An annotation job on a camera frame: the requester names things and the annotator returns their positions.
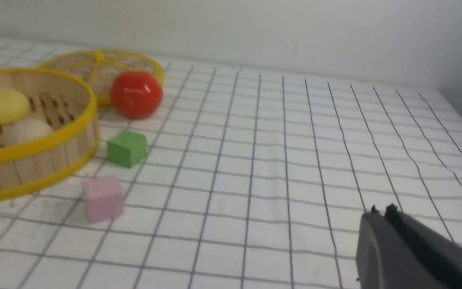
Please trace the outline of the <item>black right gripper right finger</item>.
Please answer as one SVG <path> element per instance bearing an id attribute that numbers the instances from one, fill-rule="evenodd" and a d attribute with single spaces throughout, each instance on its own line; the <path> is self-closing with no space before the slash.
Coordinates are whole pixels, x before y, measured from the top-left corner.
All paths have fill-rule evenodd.
<path id="1" fill-rule="evenodd" d="M 437 235 L 413 218 L 399 212 L 394 204 L 386 207 L 385 220 L 395 229 L 419 264 L 446 289 L 462 289 L 462 247 Z"/>

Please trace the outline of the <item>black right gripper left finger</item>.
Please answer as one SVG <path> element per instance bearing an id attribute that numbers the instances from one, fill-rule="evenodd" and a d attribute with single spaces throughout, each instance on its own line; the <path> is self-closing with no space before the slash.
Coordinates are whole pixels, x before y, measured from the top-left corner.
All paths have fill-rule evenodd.
<path id="1" fill-rule="evenodd" d="M 397 206 L 361 216 L 355 257 L 362 289 L 448 289 L 438 243 L 450 240 Z"/>

